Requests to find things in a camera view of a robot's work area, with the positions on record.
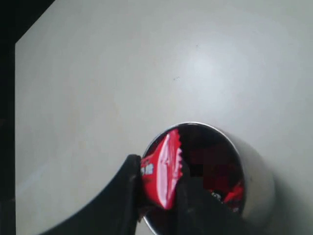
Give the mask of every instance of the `metal cup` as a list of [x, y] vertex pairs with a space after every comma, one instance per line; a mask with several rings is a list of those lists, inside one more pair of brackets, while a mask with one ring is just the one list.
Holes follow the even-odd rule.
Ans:
[[[232, 152], [242, 170], [244, 180], [244, 198], [238, 213], [247, 222], [262, 226], [268, 219], [275, 198], [273, 176], [262, 157], [237, 137], [198, 122], [180, 123], [162, 132], [149, 144], [143, 157], [151, 154], [164, 136], [173, 129], [187, 133], [191, 139], [197, 130], [201, 130], [202, 133], [206, 133], [204, 141], [224, 141], [227, 144], [228, 150]], [[169, 225], [166, 223], [168, 216], [171, 216], [170, 212], [154, 209], [146, 214], [144, 220], [154, 234], [166, 235], [169, 234]]]

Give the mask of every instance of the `red snack packet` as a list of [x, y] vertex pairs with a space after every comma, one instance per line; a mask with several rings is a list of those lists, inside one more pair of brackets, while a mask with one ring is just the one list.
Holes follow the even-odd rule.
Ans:
[[148, 199], [169, 210], [173, 207], [175, 187], [182, 176], [179, 133], [167, 133], [153, 154], [141, 160], [141, 175]]

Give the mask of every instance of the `black background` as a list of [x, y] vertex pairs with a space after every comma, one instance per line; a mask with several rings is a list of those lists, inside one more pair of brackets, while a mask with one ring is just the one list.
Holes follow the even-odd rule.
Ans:
[[0, 235], [15, 228], [15, 43], [54, 0], [2, 1], [0, 6]]

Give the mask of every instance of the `red wrapper inside cup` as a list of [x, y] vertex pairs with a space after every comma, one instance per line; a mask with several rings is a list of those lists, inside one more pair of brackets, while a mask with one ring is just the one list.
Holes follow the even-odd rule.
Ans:
[[144, 191], [149, 200], [169, 210], [173, 207], [175, 187], [182, 176], [179, 133], [166, 134], [151, 155], [141, 160]]

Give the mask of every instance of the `white tabletop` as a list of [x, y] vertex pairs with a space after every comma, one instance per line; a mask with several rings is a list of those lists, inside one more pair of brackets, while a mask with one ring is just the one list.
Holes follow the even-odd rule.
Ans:
[[312, 20], [308, 0], [54, 2], [16, 44], [17, 234], [71, 216], [182, 121], [256, 148], [268, 230], [313, 234]]

